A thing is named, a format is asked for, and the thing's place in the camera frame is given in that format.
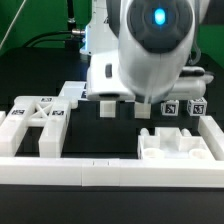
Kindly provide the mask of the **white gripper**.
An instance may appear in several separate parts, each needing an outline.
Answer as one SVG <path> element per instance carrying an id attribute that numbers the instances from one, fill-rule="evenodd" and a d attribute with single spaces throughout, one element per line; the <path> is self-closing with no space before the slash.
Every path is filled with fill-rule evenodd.
<path id="1" fill-rule="evenodd" d="M 119 77 L 117 53 L 100 53 L 91 58 L 87 71 L 87 98 L 89 100 L 134 100 L 137 102 L 162 102 L 166 100 L 195 100 L 204 96 L 206 85 L 214 74 L 198 66 L 184 66 L 171 89 L 162 93 L 161 80 L 154 87 L 159 95 L 141 96 L 126 87 Z"/>

